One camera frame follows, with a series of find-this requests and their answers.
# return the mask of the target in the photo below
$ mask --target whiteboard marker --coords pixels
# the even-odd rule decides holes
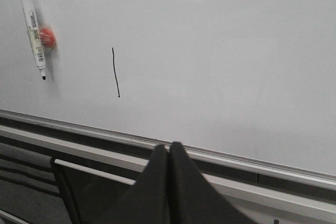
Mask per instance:
[[[39,29],[36,19],[36,12],[33,0],[21,0],[23,13],[25,15],[30,45],[33,50],[36,66],[40,70],[42,78],[46,79],[46,59],[40,40]]]

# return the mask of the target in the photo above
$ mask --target red magnet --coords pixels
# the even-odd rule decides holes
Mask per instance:
[[[41,42],[45,47],[53,47],[56,44],[54,33],[49,28],[43,28],[40,30]]]

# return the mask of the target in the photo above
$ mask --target dry erase marker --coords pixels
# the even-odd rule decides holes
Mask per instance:
[[[36,12],[33,0],[21,0],[23,13],[25,15],[30,45],[33,50],[36,66],[40,70],[42,78],[46,79],[46,59],[40,40],[39,29],[36,19]]]

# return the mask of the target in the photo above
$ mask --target whiteboard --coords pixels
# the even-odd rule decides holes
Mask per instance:
[[[335,0],[0,1],[0,109],[336,175]]]

